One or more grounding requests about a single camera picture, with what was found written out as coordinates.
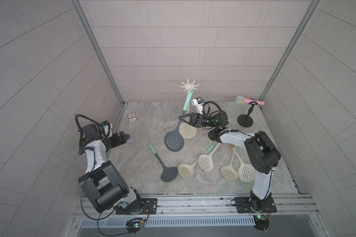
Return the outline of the cream skimmer leftmost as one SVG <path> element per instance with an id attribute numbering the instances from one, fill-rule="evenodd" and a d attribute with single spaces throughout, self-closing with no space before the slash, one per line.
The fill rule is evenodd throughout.
<path id="1" fill-rule="evenodd" d="M 185 179 L 193 178 L 195 175 L 194 167 L 196 166 L 197 163 L 198 163 L 198 161 L 196 161 L 195 163 L 193 163 L 191 165 L 184 164 L 184 163 L 180 164 L 178 166 L 179 175 Z"/>

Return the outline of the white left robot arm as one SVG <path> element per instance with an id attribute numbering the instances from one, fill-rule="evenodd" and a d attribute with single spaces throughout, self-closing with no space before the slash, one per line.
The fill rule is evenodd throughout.
<path id="1" fill-rule="evenodd" d="M 130 136 L 124 132 L 112 133 L 112 124 L 101 123 L 76 115 L 75 122 L 80 133 L 78 155 L 85 154 L 87 169 L 78 183 L 98 213 L 114 209 L 117 214 L 139 214 L 143 201 L 137 190 L 130 188 L 106 153 L 126 144 Z"/>

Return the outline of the cream skimmer rightmost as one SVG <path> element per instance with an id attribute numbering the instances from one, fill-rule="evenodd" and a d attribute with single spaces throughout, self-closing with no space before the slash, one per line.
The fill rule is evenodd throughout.
<path id="1" fill-rule="evenodd" d="M 240 155 L 238 154 L 238 152 L 235 152 L 236 157 L 238 158 L 239 162 L 240 162 L 240 167 L 238 170 L 238 176 L 239 179 L 243 182 L 251 182 L 255 179 L 255 173 L 256 170 L 253 168 L 253 166 L 251 164 L 247 164 L 245 163 Z"/>

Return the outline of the grey skimmer green handle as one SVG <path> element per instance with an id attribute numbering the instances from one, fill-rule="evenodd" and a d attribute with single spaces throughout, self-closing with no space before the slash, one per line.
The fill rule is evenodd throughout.
<path id="1" fill-rule="evenodd" d="M 159 163 L 161 164 L 161 166 L 163 168 L 163 172 L 161 174 L 161 180 L 163 182 L 171 182 L 174 179 L 176 179 L 176 177 L 178 175 L 178 168 L 165 166 L 164 163 L 162 162 L 161 158 L 157 154 L 157 151 L 154 149 L 153 145 L 151 143 L 147 143 L 147 145 L 150 148 L 150 150 L 152 151 L 152 153 L 156 156 L 157 160 L 159 161 Z"/>
<path id="2" fill-rule="evenodd" d="M 193 89 L 191 89 L 187 94 L 187 98 L 186 98 L 185 105 L 184 105 L 181 116 L 185 115 L 187 107 L 190 103 L 192 94 L 193 94 Z M 182 121 L 179 120 L 177 127 L 174 130 L 168 132 L 164 137 L 165 146 L 167 147 L 167 149 L 169 149 L 172 152 L 180 151 L 184 147 L 184 144 L 185 144 L 184 138 L 179 132 L 181 122 Z"/>

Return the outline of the aluminium mounting rail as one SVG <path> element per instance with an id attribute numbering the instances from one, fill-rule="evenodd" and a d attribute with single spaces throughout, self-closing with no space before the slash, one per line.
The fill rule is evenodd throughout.
<path id="1" fill-rule="evenodd" d="M 83 206 L 76 206 L 69 224 L 72 228 L 100 227 L 124 228 L 127 221 L 134 218 L 146 220 L 145 227 L 217 227 L 254 226 L 254 217 L 264 215 L 272 221 L 274 217 L 302 217 L 315 220 L 319 214 L 311 195 L 274 194 L 272 196 L 277 213 L 238 213 L 230 202 L 242 194 L 227 195 L 143 195 L 142 198 L 157 198 L 156 214 L 116 215 L 114 209 L 99 214 L 87 198 Z"/>

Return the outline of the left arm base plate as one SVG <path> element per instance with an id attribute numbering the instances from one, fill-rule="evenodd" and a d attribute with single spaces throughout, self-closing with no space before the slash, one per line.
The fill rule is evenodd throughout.
<path id="1" fill-rule="evenodd" d="M 116 205 L 116 215 L 146 215 L 156 214 L 157 198 L 142 198 L 129 202 L 123 199 Z"/>

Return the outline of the small red white card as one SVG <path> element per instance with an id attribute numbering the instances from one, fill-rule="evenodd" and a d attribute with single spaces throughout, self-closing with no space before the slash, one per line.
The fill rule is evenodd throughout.
<path id="1" fill-rule="evenodd" d="M 129 124 L 137 123 L 137 118 L 135 113 L 128 114 Z"/>

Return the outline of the pink toy microphone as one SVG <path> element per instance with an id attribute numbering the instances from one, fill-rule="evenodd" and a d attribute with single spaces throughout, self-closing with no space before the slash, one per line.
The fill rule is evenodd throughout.
<path id="1" fill-rule="evenodd" d="M 263 102 L 263 101 L 248 99 L 248 98 L 245 98 L 243 96 L 236 97 L 235 102 L 237 104 L 251 104 L 251 105 L 252 104 L 253 105 L 264 105 L 265 104 L 265 102 Z"/>

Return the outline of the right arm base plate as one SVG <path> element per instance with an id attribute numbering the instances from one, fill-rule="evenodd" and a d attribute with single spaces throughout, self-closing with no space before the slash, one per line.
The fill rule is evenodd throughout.
<path id="1" fill-rule="evenodd" d="M 236 207 L 238 213 L 277 213 L 276 204 L 271 196 L 263 200 L 256 197 L 236 197 L 230 204 Z"/>

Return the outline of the green circuit board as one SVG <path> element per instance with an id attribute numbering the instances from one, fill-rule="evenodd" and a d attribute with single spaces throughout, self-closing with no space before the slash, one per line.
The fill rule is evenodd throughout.
<path id="1" fill-rule="evenodd" d="M 256 215 L 254 217 L 254 228 L 258 231 L 267 232 L 270 227 L 270 219 L 264 215 Z"/>
<path id="2" fill-rule="evenodd" d="M 145 220 L 142 218 L 134 218 L 126 222 L 125 228 L 128 233 L 136 233 L 145 226 Z"/>

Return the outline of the right green circuit board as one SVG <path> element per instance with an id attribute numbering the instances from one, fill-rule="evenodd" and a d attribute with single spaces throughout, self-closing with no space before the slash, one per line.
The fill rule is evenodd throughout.
<path id="1" fill-rule="evenodd" d="M 267 232 L 270 227 L 270 219 L 264 215 L 256 215 L 254 217 L 254 228 L 258 231 Z"/>

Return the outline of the cream skimmer green handle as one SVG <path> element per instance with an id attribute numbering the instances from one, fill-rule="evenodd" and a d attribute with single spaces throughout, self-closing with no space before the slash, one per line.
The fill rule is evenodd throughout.
<path id="1" fill-rule="evenodd" d="M 212 159 L 213 153 L 219 148 L 221 144 L 217 143 L 216 145 L 212 145 L 210 148 L 208 148 L 204 154 L 201 154 L 198 158 L 198 163 L 199 166 L 205 171 L 205 172 L 212 172 L 214 169 L 214 162 Z"/>

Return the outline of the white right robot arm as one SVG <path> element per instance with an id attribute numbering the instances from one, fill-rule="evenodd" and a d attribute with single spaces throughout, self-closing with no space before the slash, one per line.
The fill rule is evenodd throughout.
<path id="1" fill-rule="evenodd" d="M 281 159 L 280 152 L 267 134 L 263 131 L 247 134 L 237 129 L 228 129 L 228 117 L 222 110 L 213 116 L 189 113 L 179 116 L 179 120 L 192 127 L 212 127 L 208 133 L 210 140 L 246 149 L 250 163 L 257 173 L 250 199 L 241 205 L 251 207 L 254 211 L 265 210 L 273 200 L 272 177 Z"/>

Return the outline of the left green circuit board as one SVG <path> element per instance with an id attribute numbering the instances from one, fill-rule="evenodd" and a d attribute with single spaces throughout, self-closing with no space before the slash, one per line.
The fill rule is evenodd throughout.
<path id="1" fill-rule="evenodd" d="M 136 233 L 145 226 L 145 220 L 142 218 L 134 218 L 126 222 L 125 228 L 128 233 Z"/>

